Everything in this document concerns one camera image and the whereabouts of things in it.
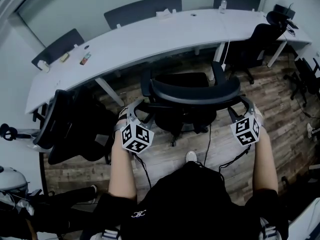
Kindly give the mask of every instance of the curved desk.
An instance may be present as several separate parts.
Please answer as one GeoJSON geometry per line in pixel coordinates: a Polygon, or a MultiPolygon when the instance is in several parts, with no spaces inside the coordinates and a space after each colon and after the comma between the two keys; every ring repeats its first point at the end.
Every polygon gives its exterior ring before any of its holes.
{"type": "MultiPolygon", "coordinates": [[[[153,17],[109,31],[72,50],[65,62],[58,59],[52,63],[49,73],[40,71],[33,79],[25,113],[32,113],[49,103],[57,89],[70,90],[90,80],[95,80],[120,106],[124,106],[119,96],[100,78],[102,75],[155,55],[208,44],[218,44],[214,60],[219,61],[226,42],[248,39],[256,25],[265,22],[266,18],[260,12],[227,10],[221,14],[216,9],[204,9],[177,12],[162,20],[153,17]],[[86,52],[90,52],[91,57],[85,65],[80,65],[86,52]]],[[[297,29],[296,37],[289,33],[285,36],[288,41],[311,43],[301,29],[297,29]]],[[[286,38],[279,38],[283,42],[273,61],[285,46],[286,38]]]]}

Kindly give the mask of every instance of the black and white marker cube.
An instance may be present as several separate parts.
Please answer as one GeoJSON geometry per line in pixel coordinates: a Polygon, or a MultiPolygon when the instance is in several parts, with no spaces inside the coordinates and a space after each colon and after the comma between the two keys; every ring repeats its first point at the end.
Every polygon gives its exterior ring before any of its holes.
{"type": "Polygon", "coordinates": [[[155,133],[141,125],[130,122],[126,127],[120,129],[122,136],[122,147],[131,152],[140,154],[152,144],[155,133]]]}
{"type": "Polygon", "coordinates": [[[231,124],[231,130],[242,146],[259,141],[260,126],[254,115],[231,124]]]}

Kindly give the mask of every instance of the sneaker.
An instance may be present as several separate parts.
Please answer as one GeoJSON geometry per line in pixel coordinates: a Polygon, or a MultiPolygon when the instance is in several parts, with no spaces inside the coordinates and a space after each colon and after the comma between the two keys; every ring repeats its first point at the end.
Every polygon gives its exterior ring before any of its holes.
{"type": "Polygon", "coordinates": [[[189,151],[186,156],[185,156],[185,162],[188,163],[189,161],[192,161],[192,162],[197,162],[198,159],[197,159],[197,155],[194,151],[189,151]]]}
{"type": "Polygon", "coordinates": [[[311,139],[312,138],[312,131],[313,131],[313,128],[311,126],[310,123],[307,123],[306,124],[306,131],[308,133],[308,138],[311,139]]]}
{"type": "Polygon", "coordinates": [[[96,194],[96,193],[97,193],[97,191],[98,191],[97,186],[96,186],[96,185],[91,185],[90,187],[93,187],[93,188],[94,188],[94,193],[96,194]]]}

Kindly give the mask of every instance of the white desk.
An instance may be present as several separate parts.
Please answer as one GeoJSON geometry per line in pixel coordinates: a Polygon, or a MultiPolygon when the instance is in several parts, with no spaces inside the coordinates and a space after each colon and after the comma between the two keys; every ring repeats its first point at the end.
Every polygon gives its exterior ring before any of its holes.
{"type": "Polygon", "coordinates": [[[289,225],[289,240],[305,240],[320,223],[320,198],[313,202],[289,225]]]}
{"type": "MultiPolygon", "coordinates": [[[[71,51],[64,63],[55,61],[50,65],[49,73],[39,72],[33,79],[25,113],[32,113],[48,103],[57,89],[70,90],[89,80],[96,80],[120,106],[124,106],[101,75],[151,56],[207,44],[219,44],[214,56],[214,60],[219,61],[229,38],[230,41],[248,39],[256,25],[264,22],[266,19],[257,12],[227,10],[220,14],[215,9],[205,9],[178,12],[164,20],[149,18],[112,30],[71,51]],[[87,45],[91,57],[85,65],[80,65],[87,45]]],[[[300,29],[295,40],[289,33],[286,37],[288,41],[311,42],[300,29]]]]}
{"type": "MultiPolygon", "coordinates": [[[[255,30],[255,27],[260,23],[268,24],[264,13],[252,12],[246,10],[226,10],[225,14],[218,14],[221,22],[226,28],[226,32],[230,41],[240,41],[251,37],[255,30]]],[[[287,42],[299,42],[304,43],[304,49],[298,54],[296,60],[304,53],[308,44],[312,43],[310,37],[301,29],[294,29],[295,36],[289,32],[284,32],[278,40],[282,41],[281,45],[277,49],[276,53],[273,55],[267,66],[270,68],[275,60],[278,58],[279,54],[286,46],[287,42]]]]}

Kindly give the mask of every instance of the shirt logo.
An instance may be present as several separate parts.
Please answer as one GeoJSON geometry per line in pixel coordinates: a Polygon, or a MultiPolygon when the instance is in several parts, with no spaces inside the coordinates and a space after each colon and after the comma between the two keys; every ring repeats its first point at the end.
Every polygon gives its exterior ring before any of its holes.
{"type": "Polygon", "coordinates": [[[139,218],[142,216],[145,216],[145,212],[146,210],[142,210],[142,211],[136,211],[133,213],[133,216],[131,216],[132,218],[139,218]]]}

